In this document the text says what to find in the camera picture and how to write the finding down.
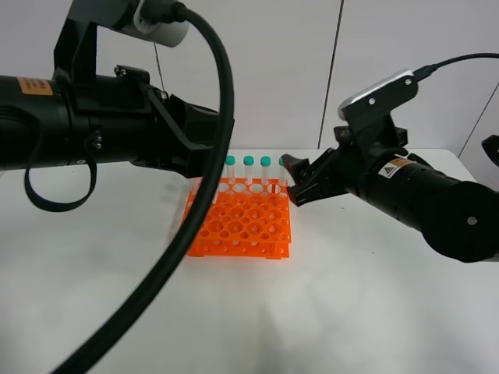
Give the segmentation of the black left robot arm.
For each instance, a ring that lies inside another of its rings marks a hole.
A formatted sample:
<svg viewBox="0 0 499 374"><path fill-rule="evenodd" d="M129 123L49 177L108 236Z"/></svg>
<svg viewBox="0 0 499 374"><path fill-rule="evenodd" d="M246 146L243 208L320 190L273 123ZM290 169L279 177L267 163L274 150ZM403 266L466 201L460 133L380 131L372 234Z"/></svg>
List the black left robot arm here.
<svg viewBox="0 0 499 374"><path fill-rule="evenodd" d="M148 72L119 65L114 76L76 83L1 78L1 168L50 168L93 161L200 177L221 171L232 131L231 78L221 88L221 109L162 93Z"/></svg>

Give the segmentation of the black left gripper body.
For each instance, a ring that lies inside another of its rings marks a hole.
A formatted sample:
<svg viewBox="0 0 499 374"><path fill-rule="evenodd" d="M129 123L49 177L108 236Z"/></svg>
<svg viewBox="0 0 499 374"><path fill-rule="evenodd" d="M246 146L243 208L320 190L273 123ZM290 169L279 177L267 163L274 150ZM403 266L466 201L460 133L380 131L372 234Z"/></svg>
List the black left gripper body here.
<svg viewBox="0 0 499 374"><path fill-rule="evenodd" d="M73 153L88 149L98 164L131 164L203 175L219 114L162 93L143 69L115 67L115 76L73 82L62 69L53 75L65 98Z"/></svg>

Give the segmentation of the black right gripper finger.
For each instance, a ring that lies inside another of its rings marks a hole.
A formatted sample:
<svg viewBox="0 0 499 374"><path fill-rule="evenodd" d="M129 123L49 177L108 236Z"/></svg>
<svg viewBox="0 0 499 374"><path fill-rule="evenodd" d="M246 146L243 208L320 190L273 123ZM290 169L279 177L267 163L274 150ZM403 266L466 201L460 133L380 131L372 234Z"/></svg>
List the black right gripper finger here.
<svg viewBox="0 0 499 374"><path fill-rule="evenodd" d="M290 175L294 185L288 187L287 191L290 201L296 206L343 194L342 180L328 171Z"/></svg>
<svg viewBox="0 0 499 374"><path fill-rule="evenodd" d="M321 182L324 179L320 167L323 164L323 157L319 156L312 163L309 158L297 158L286 153L282 157L283 164L287 172L291 175L294 183Z"/></svg>

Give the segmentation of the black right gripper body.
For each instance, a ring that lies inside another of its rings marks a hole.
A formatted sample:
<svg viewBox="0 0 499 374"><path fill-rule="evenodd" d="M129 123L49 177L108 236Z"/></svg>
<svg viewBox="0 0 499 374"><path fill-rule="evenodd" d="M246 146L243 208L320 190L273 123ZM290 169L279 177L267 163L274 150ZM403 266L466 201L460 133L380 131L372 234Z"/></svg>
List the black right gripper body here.
<svg viewBox="0 0 499 374"><path fill-rule="evenodd" d="M367 144L360 145L349 125L334 129L338 147L324 151L311 164L312 201L346 193L360 196L368 179L384 164L408 154L406 129L393 125L369 125L367 134L370 137Z"/></svg>

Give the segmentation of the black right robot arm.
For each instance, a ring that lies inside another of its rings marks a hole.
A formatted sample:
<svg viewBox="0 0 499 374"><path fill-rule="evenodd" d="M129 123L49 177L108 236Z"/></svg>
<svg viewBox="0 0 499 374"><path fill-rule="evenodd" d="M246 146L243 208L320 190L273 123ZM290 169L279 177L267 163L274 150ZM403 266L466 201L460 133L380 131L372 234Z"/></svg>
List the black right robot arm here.
<svg viewBox="0 0 499 374"><path fill-rule="evenodd" d="M431 167L405 148L407 132L350 126L334 131L338 148L314 162L282 157L296 205L352 194L419 231L437 253L463 263L498 260L498 193Z"/></svg>

